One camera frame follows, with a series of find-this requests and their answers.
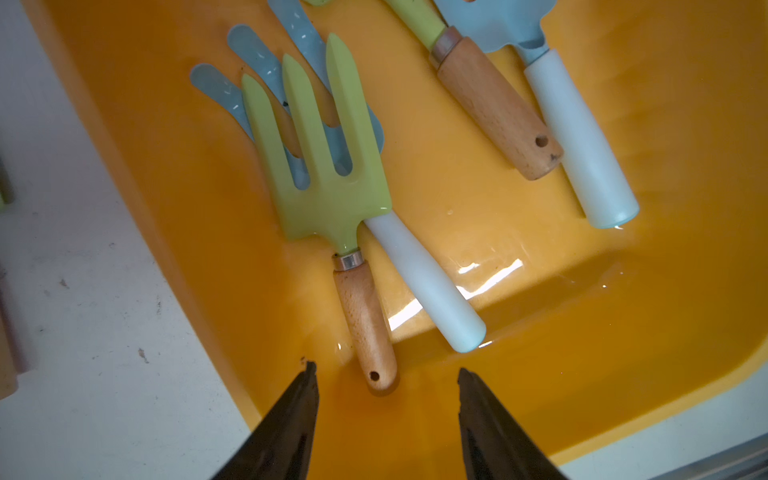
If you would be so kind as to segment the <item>green fork blue handle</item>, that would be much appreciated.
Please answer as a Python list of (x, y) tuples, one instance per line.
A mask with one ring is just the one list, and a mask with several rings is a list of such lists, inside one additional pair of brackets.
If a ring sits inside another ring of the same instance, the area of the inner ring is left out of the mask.
[[(327, 38), (320, 36), (299, 2), (272, 1), (269, 6), (326, 90), (332, 94), (325, 60)], [(250, 76), (261, 84), (267, 94), (294, 184), (300, 190), (306, 189), (309, 185), (308, 170), (291, 120), (291, 109), (283, 85), (284, 57), (278, 58), (256, 32), (245, 24), (235, 25), (228, 31), (227, 44), (251, 68), (253, 73)], [(235, 85), (210, 64), (195, 66), (190, 73), (190, 81), (203, 94), (227, 110), (256, 146), (244, 110), (241, 84)], [(381, 155), (384, 145), (383, 129), (378, 118), (370, 108), (369, 110)], [(352, 160), (342, 127), (323, 124), (334, 167), (340, 175), (346, 176), (352, 170)], [(485, 323), (393, 210), (385, 215), (367, 219), (359, 226), (361, 225), (365, 225), (374, 235), (411, 290), (414, 304), (428, 313), (449, 345), (459, 353), (477, 348), (486, 334)]]

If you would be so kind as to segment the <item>green fork wooden handle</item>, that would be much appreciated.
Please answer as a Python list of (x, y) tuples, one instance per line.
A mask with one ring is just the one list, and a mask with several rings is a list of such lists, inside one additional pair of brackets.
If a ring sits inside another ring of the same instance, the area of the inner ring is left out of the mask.
[(369, 263), (358, 244), (361, 222), (385, 215), (392, 199), (359, 72), (352, 52), (335, 33), (327, 37), (326, 69), (352, 160), (340, 175), (305, 70), (290, 55), (282, 62), (291, 120), (308, 170), (300, 190), (270, 100), (252, 76), (241, 78), (247, 113), (283, 234), (290, 240), (318, 235), (332, 246), (333, 277), (362, 373), (371, 391), (386, 394), (397, 385), (398, 366)]

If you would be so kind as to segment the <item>light blue rake pale handle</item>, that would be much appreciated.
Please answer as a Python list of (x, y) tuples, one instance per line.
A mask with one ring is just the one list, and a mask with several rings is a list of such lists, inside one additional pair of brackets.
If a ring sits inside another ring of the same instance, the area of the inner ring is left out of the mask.
[(542, 20), (554, 0), (438, 1), (441, 15), (485, 53), (512, 46), (546, 125), (564, 149), (561, 163), (589, 223), (618, 228), (640, 207), (609, 142), (558, 52), (547, 43)]

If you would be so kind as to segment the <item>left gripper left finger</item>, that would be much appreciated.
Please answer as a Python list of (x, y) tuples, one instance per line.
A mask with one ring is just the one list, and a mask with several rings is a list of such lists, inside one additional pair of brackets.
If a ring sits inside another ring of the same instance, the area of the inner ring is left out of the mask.
[(305, 479), (319, 409), (316, 363), (308, 361), (216, 479)]

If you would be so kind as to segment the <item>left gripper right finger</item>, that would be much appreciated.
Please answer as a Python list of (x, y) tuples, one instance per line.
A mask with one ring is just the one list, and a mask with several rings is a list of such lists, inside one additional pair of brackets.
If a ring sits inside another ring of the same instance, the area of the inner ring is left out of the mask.
[(469, 479), (563, 479), (482, 378), (458, 374), (462, 454)]

